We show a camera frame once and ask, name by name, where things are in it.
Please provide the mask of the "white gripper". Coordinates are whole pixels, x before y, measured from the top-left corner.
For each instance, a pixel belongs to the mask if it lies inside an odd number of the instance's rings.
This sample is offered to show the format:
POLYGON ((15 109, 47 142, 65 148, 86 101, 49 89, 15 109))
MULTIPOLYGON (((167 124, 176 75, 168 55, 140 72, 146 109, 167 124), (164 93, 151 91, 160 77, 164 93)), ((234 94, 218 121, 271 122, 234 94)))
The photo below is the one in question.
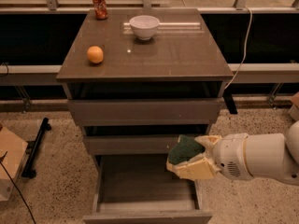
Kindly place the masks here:
POLYGON ((179 164, 166 163, 168 171, 174 173, 181 179, 208 180, 221 173, 231 180, 251 180, 253 176, 249 173, 246 158, 247 133, 229 134, 221 138, 219 135, 197 136, 195 141, 205 148, 205 153, 213 158, 203 158, 197 161, 184 161, 179 164))

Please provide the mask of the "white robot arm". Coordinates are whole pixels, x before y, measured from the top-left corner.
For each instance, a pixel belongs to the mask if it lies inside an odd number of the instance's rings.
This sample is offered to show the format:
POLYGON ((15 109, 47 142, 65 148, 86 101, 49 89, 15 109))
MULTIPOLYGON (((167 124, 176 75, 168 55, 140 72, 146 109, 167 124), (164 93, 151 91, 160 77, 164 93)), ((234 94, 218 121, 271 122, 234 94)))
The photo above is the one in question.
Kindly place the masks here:
POLYGON ((299 185, 299 121, 286 134, 181 135, 169 151, 166 168, 183 179, 272 178, 299 185))

